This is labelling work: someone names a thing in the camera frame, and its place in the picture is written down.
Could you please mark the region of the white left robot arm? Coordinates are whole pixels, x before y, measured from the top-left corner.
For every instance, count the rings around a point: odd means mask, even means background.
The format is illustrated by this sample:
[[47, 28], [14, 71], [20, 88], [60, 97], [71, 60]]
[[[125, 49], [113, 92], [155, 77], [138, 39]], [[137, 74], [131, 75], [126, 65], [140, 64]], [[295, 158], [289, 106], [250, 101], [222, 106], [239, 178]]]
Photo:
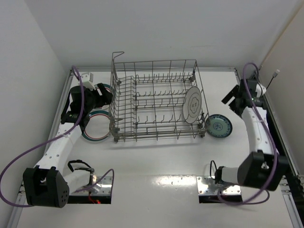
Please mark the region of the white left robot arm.
[[71, 193], [92, 192], [98, 185], [100, 180], [96, 180], [90, 165], [85, 163], [84, 167], [73, 168], [72, 163], [82, 163], [82, 160], [67, 159], [85, 132], [92, 111], [109, 105], [112, 97], [102, 83], [92, 88], [77, 85], [70, 89], [56, 138], [35, 167], [26, 168], [23, 173], [29, 206], [62, 208]]

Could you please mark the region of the teal blue patterned plate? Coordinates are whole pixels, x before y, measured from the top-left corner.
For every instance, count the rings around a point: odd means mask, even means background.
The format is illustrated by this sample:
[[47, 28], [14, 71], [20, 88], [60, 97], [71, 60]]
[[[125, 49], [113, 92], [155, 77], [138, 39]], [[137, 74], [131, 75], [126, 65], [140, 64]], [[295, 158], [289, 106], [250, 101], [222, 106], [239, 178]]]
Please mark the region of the teal blue patterned plate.
[[233, 131], [231, 121], [224, 115], [213, 114], [206, 120], [207, 133], [215, 138], [229, 137]]

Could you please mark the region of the white plate with grey pattern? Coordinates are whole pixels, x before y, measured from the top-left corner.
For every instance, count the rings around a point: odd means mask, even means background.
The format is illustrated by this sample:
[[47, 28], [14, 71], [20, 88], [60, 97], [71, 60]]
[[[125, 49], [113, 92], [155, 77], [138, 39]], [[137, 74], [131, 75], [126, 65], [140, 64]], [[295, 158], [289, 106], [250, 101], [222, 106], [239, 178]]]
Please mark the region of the white plate with grey pattern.
[[186, 123], [192, 124], [197, 120], [201, 105], [202, 97], [200, 89], [193, 86], [187, 91], [182, 106], [182, 114]]

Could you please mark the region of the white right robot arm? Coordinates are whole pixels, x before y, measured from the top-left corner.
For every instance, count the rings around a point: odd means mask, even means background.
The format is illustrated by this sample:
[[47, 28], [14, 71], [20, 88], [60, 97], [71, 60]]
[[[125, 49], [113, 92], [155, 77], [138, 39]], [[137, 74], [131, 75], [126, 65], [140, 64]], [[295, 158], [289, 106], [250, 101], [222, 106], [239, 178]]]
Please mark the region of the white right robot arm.
[[223, 99], [245, 123], [249, 155], [234, 168], [220, 166], [215, 172], [216, 184], [236, 184], [242, 187], [275, 191], [289, 163], [279, 155], [271, 142], [264, 99], [266, 88], [254, 79], [242, 79]]

